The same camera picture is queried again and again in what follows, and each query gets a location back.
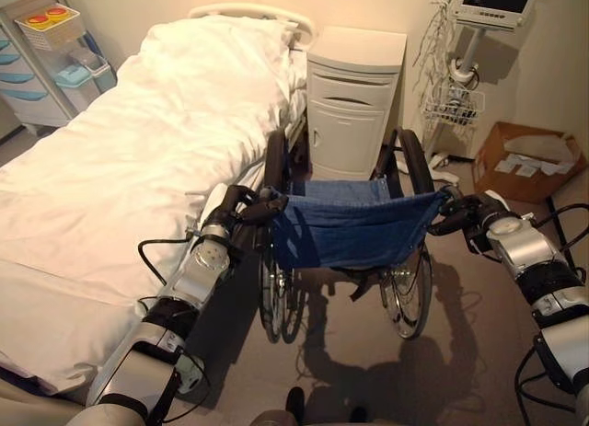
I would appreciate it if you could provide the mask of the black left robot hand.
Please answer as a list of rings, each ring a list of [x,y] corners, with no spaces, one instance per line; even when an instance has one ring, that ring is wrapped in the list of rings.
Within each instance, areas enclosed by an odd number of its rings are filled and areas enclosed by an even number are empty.
[[[215,207],[205,223],[225,228],[242,225],[265,225],[280,215],[289,202],[287,195],[274,188],[263,188],[258,194],[241,185],[230,185],[220,205]]]

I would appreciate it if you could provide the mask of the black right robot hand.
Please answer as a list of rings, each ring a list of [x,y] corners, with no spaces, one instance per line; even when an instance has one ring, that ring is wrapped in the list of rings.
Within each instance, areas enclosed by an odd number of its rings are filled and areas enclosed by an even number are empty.
[[[431,224],[428,233],[433,236],[445,236],[458,230],[483,227],[512,213],[496,194],[488,192],[453,196],[439,209],[442,220]]]

